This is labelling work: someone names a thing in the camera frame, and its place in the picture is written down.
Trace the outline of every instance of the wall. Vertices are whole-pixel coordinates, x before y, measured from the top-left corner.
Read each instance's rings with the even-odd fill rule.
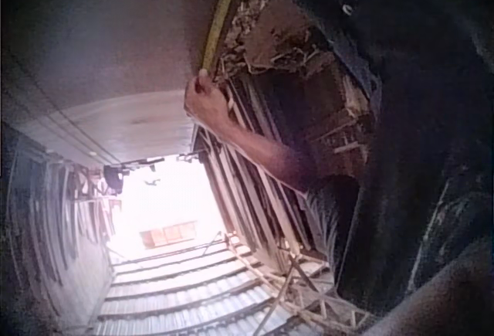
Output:
[[[74,164],[2,123],[2,326],[81,334],[111,269],[91,202],[74,201]]]

